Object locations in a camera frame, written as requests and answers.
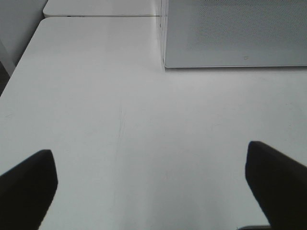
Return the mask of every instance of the table surface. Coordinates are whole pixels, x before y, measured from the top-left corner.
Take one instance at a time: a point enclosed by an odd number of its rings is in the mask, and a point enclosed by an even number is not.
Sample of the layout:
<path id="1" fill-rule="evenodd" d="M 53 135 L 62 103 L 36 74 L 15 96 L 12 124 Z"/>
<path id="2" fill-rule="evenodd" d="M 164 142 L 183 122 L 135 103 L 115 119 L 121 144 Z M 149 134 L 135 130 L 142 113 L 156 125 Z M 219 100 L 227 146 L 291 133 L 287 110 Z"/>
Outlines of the table surface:
<path id="1" fill-rule="evenodd" d="M 54 153 L 40 229 L 267 224 L 245 180 L 248 142 L 307 164 L 307 69 L 165 71 L 160 56 L 155 18 L 41 22 L 0 97 L 0 174 Z"/>
<path id="2" fill-rule="evenodd" d="M 45 17 L 155 16 L 161 0 L 48 0 Z"/>

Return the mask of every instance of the black object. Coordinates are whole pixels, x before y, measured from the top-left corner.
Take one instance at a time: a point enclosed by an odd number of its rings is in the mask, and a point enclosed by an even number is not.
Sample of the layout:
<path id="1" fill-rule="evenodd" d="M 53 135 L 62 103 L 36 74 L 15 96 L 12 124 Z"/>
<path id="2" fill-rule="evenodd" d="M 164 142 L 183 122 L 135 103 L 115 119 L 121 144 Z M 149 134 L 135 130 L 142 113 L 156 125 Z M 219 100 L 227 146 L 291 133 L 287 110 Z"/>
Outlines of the black object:
<path id="1" fill-rule="evenodd" d="M 237 230 L 270 230 L 270 229 L 271 227 L 267 225 L 256 225 L 256 226 L 245 226 Z"/>
<path id="2" fill-rule="evenodd" d="M 307 230 L 307 168 L 272 147 L 248 146 L 246 180 L 274 230 Z"/>
<path id="3" fill-rule="evenodd" d="M 58 186 L 50 150 L 41 150 L 0 176 L 0 230 L 39 228 Z"/>

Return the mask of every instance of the perforated metal panel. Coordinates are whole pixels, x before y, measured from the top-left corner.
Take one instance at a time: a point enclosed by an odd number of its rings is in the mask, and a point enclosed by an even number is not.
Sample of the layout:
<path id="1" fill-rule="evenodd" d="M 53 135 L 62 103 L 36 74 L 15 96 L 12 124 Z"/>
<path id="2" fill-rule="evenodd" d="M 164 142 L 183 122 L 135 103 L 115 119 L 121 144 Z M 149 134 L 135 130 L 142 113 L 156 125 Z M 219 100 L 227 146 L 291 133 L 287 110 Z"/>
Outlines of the perforated metal panel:
<path id="1" fill-rule="evenodd" d="M 307 65 L 306 0 L 165 0 L 163 6 L 167 67 Z"/>

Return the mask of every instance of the white desk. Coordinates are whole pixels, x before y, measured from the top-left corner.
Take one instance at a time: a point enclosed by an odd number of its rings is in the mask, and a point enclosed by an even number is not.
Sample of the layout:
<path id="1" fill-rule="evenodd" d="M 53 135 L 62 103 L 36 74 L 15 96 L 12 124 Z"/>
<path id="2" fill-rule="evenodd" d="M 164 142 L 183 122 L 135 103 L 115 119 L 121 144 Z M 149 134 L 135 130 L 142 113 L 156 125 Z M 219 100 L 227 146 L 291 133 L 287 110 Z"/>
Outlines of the white desk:
<path id="1" fill-rule="evenodd" d="M 49 0 L 45 17 L 155 16 L 161 0 Z"/>
<path id="2" fill-rule="evenodd" d="M 0 97 L 0 173 L 52 149 L 41 230 L 266 224 L 250 140 L 307 164 L 306 69 L 165 72 L 155 18 L 50 18 Z"/>

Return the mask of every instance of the floor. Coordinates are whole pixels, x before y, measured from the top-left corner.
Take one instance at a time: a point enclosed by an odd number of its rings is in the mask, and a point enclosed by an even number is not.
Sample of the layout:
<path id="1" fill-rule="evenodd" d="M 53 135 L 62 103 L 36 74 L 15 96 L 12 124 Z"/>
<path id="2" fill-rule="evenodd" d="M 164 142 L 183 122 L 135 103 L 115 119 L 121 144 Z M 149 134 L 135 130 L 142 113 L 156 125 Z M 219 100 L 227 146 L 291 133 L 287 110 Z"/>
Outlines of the floor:
<path id="1" fill-rule="evenodd" d="M 9 81 L 9 75 L 6 73 L 4 67 L 0 63 L 0 96 Z"/>

